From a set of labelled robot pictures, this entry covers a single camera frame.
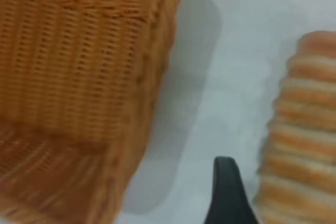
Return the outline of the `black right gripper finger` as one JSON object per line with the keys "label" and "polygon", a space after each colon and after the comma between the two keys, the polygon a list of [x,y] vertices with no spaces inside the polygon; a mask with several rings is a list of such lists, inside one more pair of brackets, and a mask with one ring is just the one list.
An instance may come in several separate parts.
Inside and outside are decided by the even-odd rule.
{"label": "black right gripper finger", "polygon": [[206,224],[257,224],[239,168],[231,157],[214,159],[212,198]]}

